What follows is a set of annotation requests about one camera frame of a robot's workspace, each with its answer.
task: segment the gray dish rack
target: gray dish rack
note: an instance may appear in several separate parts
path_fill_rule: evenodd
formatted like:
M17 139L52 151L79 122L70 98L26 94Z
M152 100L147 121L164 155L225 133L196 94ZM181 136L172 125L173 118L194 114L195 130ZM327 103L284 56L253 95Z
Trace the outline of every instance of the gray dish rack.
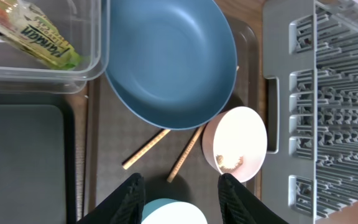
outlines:
M314 223L358 201L358 5L264 6L269 153L262 201L288 223Z

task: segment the food packet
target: food packet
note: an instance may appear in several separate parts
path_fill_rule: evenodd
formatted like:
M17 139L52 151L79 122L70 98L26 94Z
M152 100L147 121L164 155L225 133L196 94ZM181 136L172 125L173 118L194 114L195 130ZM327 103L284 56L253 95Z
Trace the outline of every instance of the food packet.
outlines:
M47 16L25 1L0 0L0 39L52 69L70 70L81 62Z

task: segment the blue bowl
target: blue bowl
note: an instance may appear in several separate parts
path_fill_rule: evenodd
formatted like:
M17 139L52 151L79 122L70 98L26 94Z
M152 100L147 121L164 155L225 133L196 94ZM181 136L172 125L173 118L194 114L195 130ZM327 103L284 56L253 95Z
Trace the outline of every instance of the blue bowl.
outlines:
M150 124L195 128L227 103L236 46L213 0L114 0L110 36L107 78Z

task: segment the wooden chopstick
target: wooden chopstick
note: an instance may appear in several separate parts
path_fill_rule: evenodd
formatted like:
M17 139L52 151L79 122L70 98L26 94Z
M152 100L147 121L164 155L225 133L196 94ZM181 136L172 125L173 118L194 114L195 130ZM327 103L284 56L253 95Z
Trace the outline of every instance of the wooden chopstick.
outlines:
M191 149L196 144L197 139L200 137L201 133L203 132L205 128L205 124L202 125L197 129L197 131L194 133L193 137L191 138L191 141L187 145L186 149L182 152L182 154L179 157L179 160L175 163L175 166L173 167L171 173L168 176L167 181L170 183L173 181L175 176L178 174L180 167L183 165L184 161L186 160L187 156L189 155Z
M128 159L122 167L124 169L130 168L138 159L140 159L146 152L155 146L162 138L164 138L171 130L163 129L156 137L149 141L142 149L137 151L130 159Z

